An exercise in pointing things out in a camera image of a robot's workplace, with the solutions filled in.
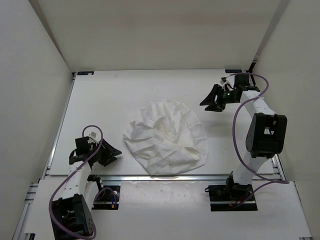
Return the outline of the white skirt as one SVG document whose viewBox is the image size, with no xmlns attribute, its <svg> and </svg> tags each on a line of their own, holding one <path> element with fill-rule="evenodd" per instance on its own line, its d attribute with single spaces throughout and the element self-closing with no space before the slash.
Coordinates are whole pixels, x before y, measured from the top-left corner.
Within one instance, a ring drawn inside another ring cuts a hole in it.
<svg viewBox="0 0 320 240">
<path fill-rule="evenodd" d="M 169 99 L 139 108 L 123 132 L 123 141 L 151 176 L 176 176 L 198 169 L 209 154 L 208 137 L 197 115 Z"/>
</svg>

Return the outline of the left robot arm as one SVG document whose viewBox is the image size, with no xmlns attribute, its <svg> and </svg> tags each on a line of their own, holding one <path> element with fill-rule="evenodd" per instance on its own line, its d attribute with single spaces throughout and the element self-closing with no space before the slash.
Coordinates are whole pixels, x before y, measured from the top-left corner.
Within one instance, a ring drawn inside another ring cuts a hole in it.
<svg viewBox="0 0 320 240">
<path fill-rule="evenodd" d="M 63 191 L 49 202 L 49 214 L 56 240 L 78 240 L 95 235 L 92 209 L 118 210 L 120 187 L 107 186 L 97 174 L 95 163 L 103 167 L 117 160 L 121 151 L 93 135 L 75 139 L 76 148 L 69 155 L 69 175 Z"/>
</svg>

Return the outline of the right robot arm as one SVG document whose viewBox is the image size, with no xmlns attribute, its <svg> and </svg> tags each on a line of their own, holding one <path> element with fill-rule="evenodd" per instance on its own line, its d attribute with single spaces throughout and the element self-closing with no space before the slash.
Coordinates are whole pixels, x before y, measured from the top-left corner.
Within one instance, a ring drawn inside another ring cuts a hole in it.
<svg viewBox="0 0 320 240">
<path fill-rule="evenodd" d="M 236 201 L 239 205 L 253 198 L 253 178 L 264 178 L 258 173 L 260 167 L 282 152 L 288 119 L 267 105 L 263 99 L 265 91 L 250 83 L 250 73 L 233 73 L 231 76 L 234 78 L 233 84 L 226 77 L 221 78 L 200 104 L 211 112 L 222 112 L 227 104 L 240 104 L 232 121 L 232 141 L 240 165 L 230 173 L 225 185 L 211 185 L 205 191 L 213 202 Z M 244 156 L 240 155 L 236 140 L 236 123 L 242 108 L 251 117 Z"/>
</svg>

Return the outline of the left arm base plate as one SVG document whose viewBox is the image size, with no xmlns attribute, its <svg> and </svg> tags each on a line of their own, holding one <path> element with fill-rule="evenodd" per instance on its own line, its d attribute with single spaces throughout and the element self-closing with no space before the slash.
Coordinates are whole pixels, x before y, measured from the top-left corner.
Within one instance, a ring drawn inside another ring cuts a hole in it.
<svg viewBox="0 0 320 240">
<path fill-rule="evenodd" d="M 110 188 L 111 190 L 105 189 L 95 202 L 93 203 L 93 210 L 110 210 L 115 211 L 119 209 L 120 206 L 120 195 L 121 195 L 121 183 L 105 181 L 103 183 L 104 188 Z"/>
</svg>

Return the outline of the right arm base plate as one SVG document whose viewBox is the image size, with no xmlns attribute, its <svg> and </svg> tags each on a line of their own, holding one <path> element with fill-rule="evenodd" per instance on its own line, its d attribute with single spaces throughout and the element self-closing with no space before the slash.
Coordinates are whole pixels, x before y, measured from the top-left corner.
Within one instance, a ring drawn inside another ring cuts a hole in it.
<svg viewBox="0 0 320 240">
<path fill-rule="evenodd" d="M 226 185 L 209 185 L 204 189 L 209 194 L 211 212 L 251 212 L 257 211 L 252 185 L 247 189 L 230 189 Z"/>
</svg>

